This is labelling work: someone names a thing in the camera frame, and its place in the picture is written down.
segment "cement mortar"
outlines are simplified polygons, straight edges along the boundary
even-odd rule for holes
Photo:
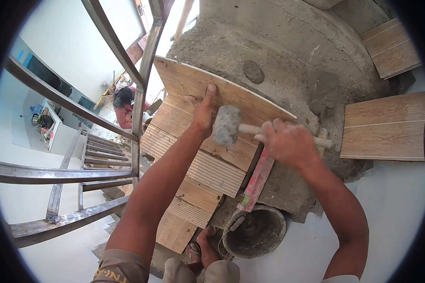
[[[339,158],[344,108],[388,96],[391,91],[379,78],[360,37],[338,16],[303,1],[205,0],[200,3],[196,25],[173,43],[167,57],[215,73],[273,101],[296,115],[297,122],[314,135],[320,126],[327,128],[333,147],[325,151],[323,161],[341,179],[355,178],[368,163]],[[246,60],[259,65],[265,74],[263,82],[255,84],[245,76]],[[318,71],[339,77],[335,114],[322,119],[322,125],[308,105]],[[289,196],[279,200],[280,205],[273,206],[292,207],[287,211],[297,213],[306,202],[315,202],[306,184],[291,187],[298,177],[283,165],[274,165],[266,182],[271,188],[265,186],[263,191],[271,194],[282,189],[277,198],[283,196],[284,188],[291,189]]]

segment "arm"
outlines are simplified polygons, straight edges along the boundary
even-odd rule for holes
[[[368,225],[357,198],[319,159],[310,132],[280,119],[263,124],[268,153],[295,168],[310,185],[339,238],[340,247],[329,263],[324,279],[336,275],[362,276],[368,253]]]
[[[116,120],[122,129],[132,128],[132,123],[126,119],[126,112],[125,108],[115,107]]]
[[[192,124],[141,178],[129,197],[121,220],[110,235],[106,250],[127,250],[143,257],[148,265],[151,263],[160,219],[200,145],[211,135],[210,104],[215,93],[216,87],[209,85],[201,103],[192,101],[195,106]]]

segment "flip-flop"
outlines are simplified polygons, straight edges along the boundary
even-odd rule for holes
[[[190,246],[191,244],[193,244],[198,251],[192,250],[192,252],[189,255],[186,254],[190,258],[190,260],[193,260],[191,257],[192,253],[198,253],[198,255],[202,257],[202,249],[200,248],[200,245],[197,242],[190,242],[189,244],[187,244],[187,246]]]

